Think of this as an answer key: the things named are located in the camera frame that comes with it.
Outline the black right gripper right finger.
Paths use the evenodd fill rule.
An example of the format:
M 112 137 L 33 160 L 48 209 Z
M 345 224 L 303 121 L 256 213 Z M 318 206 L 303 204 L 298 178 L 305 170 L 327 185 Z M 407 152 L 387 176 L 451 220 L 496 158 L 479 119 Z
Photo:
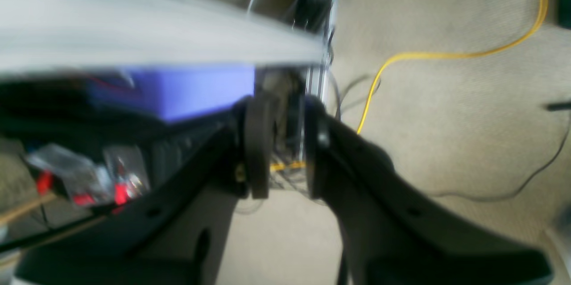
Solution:
M 382 149 L 305 99 L 310 197 L 337 218 L 355 285 L 548 285 L 539 249 L 481 228 L 422 195 Z

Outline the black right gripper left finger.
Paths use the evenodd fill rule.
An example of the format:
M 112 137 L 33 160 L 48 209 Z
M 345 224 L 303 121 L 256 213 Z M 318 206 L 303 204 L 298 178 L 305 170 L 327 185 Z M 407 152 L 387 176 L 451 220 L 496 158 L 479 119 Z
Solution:
M 102 147 L 140 152 L 151 190 L 21 241 L 33 285 L 212 285 L 239 200 L 269 196 L 277 100 L 247 96 L 173 124 L 129 118 Z

